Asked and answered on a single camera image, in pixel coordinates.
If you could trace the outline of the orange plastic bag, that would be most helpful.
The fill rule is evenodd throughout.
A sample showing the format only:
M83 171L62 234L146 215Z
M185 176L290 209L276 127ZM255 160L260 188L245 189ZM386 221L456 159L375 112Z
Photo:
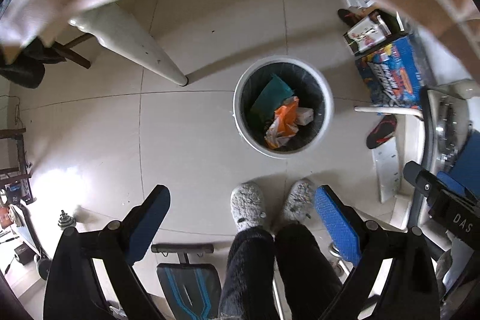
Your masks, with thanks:
M274 120L268 128L264 140L270 149L285 146L298 132L296 124L299 99L296 96L287 98L275 110Z

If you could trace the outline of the teal green snack bag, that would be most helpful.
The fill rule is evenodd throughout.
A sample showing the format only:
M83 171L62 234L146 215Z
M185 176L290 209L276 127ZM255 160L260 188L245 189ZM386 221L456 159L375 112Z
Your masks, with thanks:
M279 76L272 74L270 81L250 108L250 117L260 123L274 118L275 110L294 95L294 91Z

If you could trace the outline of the white trash bin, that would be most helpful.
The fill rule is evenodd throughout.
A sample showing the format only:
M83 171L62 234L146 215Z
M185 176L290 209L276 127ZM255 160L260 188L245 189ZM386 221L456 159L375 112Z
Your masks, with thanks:
M285 55L263 58L240 77L233 94L239 135L267 157L287 159L318 145L335 111L326 78Z

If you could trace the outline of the blue seat cushion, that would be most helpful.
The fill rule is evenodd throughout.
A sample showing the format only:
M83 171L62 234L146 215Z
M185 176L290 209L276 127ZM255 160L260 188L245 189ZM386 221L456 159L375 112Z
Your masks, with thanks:
M480 135L478 131L470 134L449 175L469 190L473 196L479 198Z

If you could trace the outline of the silver weight plates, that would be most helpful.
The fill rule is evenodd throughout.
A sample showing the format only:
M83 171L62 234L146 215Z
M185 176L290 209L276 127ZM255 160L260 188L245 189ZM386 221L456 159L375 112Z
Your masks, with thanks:
M454 166L468 138L469 116L467 101L450 95L441 97L435 131L438 153L441 161L448 168Z

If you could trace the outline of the red black sandal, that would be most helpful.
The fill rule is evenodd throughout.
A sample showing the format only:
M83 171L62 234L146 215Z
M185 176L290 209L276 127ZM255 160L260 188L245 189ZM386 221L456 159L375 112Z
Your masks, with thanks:
M397 128L397 118L394 115L385 115L377 126L368 134L366 146L368 149L376 149L385 144L394 135Z

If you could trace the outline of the black blue weight bench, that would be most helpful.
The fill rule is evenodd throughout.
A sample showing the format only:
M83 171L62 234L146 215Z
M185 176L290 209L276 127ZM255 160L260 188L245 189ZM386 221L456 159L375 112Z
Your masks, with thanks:
M221 299L221 281L216 267L190 262L189 256L214 253L212 244L151 245L151 252L168 256L174 253L178 263L160 263L157 277L175 319L216 319Z

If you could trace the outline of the right grey slipper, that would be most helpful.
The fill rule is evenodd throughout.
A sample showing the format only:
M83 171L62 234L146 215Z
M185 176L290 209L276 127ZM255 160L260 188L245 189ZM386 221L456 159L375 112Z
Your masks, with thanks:
M295 182L277 216L277 226L285 227L292 223L303 223L311 218L315 188L308 179Z

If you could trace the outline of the grey slipper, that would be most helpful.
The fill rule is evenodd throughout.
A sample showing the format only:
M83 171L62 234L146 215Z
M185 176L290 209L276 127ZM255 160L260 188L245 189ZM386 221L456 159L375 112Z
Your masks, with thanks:
M231 192L230 210L238 232L266 223L264 193L256 183L240 184Z
M295 182L277 216L277 226L285 227L292 223L303 223L311 218L315 188L308 179Z

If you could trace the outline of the blue toy box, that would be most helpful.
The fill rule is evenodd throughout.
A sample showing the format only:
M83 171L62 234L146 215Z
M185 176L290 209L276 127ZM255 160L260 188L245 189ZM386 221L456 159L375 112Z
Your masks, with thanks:
M409 36L403 36L355 61L373 106L420 110L425 84L416 51Z

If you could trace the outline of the left grey slipper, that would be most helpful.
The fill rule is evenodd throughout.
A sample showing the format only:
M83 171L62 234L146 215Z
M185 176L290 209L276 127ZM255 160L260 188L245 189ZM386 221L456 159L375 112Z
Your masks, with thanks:
M264 193L256 183L240 184L231 192L230 210L238 232L266 223Z

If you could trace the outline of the black photo box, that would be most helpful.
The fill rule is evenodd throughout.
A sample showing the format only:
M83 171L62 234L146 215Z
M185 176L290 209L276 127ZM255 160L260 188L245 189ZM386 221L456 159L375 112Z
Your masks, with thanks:
M384 10L375 9L349 28L343 37L352 54L359 55L387 38L402 32L399 21Z

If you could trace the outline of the white table leg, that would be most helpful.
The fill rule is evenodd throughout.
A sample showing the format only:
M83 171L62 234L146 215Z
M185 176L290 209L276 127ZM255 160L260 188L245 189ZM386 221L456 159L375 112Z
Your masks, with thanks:
M145 69L186 86L185 76L156 40L138 21L115 3L87 10L72 17L69 24L93 35L104 48L120 54Z

